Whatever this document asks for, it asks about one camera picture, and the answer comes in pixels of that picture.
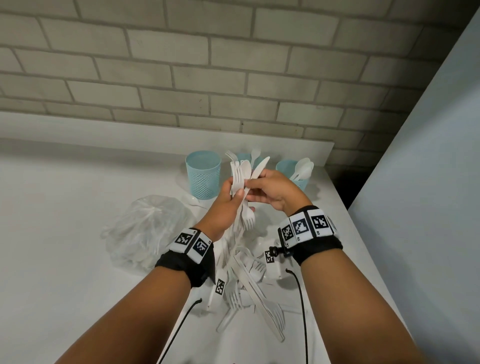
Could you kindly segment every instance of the person's left arm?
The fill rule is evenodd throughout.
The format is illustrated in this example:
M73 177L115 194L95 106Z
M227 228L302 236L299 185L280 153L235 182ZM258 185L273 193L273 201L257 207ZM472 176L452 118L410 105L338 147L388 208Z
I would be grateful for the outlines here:
M232 180L195 225L213 242L233 223L243 189L230 197ZM156 267L93 324L56 364L154 364L190 293L187 274Z

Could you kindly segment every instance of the hand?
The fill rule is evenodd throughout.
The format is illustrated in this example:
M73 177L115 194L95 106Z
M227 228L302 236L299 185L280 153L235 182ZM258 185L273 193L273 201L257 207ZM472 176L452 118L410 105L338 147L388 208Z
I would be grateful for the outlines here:
M264 169L258 179L245 180L245 187L251 188L247 201L271 204L275 210L283 211L287 216L312 204L295 183L277 170Z
M233 198L230 196L233 177L226 180L220 193L207 211L203 219L201 219L194 228L201 230L213 242L220 240L223 233L228 229L237 216L237 210L243 201L243 188L240 188Z

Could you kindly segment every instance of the brick wall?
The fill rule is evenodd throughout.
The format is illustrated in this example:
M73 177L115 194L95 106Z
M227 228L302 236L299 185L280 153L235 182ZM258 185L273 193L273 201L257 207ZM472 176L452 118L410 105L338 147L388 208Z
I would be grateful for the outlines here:
M0 109L332 140L378 162L478 0L0 0Z

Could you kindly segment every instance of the person's right arm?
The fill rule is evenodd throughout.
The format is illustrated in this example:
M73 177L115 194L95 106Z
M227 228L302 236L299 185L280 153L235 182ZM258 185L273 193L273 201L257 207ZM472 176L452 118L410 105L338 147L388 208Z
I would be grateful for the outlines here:
M263 170L245 185L252 188L248 201L269 203L287 216L312 204L278 171ZM395 312L342 250L310 256L301 272L332 364L424 362Z

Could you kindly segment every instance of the person's left hand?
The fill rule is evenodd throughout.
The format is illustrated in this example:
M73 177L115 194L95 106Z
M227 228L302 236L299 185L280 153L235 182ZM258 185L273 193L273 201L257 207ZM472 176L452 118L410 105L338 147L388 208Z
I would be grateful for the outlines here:
M233 224L237 216L237 210L243 200L243 188L240 188L233 198L230 196L232 183L233 177L223 182L215 202L203 219L194 226L214 242L220 240L225 230Z

